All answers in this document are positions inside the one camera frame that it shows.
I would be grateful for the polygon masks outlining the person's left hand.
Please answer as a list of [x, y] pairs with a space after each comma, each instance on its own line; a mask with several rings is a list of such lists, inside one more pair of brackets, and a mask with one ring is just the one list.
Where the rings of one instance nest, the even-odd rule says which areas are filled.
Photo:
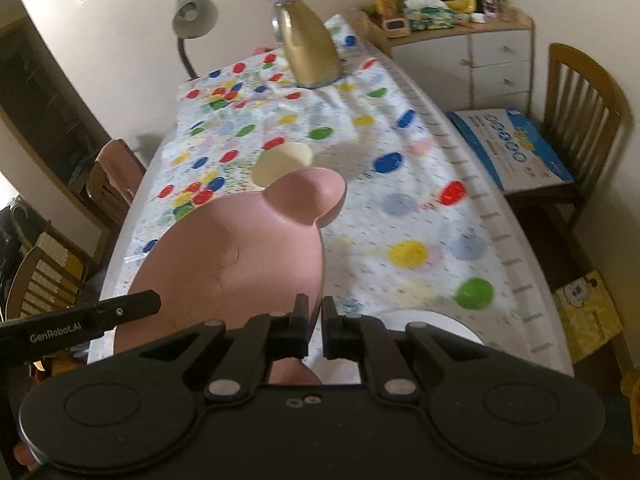
[[38, 462], [32, 455], [32, 451], [24, 442], [20, 442], [14, 446], [13, 454], [17, 463], [26, 467], [28, 470], [33, 470], [35, 466], [38, 465]]

